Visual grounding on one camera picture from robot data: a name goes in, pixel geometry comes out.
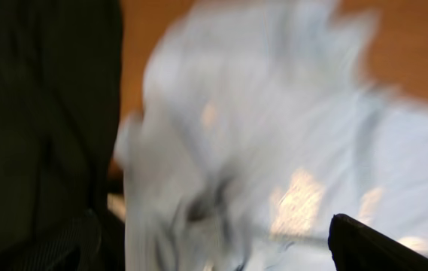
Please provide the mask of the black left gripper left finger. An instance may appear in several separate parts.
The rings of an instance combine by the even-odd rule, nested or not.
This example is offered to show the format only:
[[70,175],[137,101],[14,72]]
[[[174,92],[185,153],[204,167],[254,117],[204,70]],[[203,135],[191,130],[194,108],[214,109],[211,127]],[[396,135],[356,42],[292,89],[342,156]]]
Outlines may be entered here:
[[39,242],[15,260],[8,271],[88,270],[102,242],[102,229],[90,210]]

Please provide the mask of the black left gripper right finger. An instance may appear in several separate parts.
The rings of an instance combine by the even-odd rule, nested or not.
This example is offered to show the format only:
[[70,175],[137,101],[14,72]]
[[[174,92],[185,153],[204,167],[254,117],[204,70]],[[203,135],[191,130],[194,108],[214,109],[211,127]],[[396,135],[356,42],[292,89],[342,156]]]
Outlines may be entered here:
[[428,258],[345,215],[332,217],[328,247],[337,271],[428,271]]

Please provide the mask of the light blue t-shirt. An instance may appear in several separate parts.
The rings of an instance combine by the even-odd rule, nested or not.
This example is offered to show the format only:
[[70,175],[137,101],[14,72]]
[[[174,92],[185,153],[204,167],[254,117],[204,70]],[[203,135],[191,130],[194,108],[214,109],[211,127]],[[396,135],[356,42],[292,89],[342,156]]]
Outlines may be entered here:
[[366,77],[375,16],[200,5],[120,127],[128,270],[333,270],[345,214],[428,258],[428,102]]

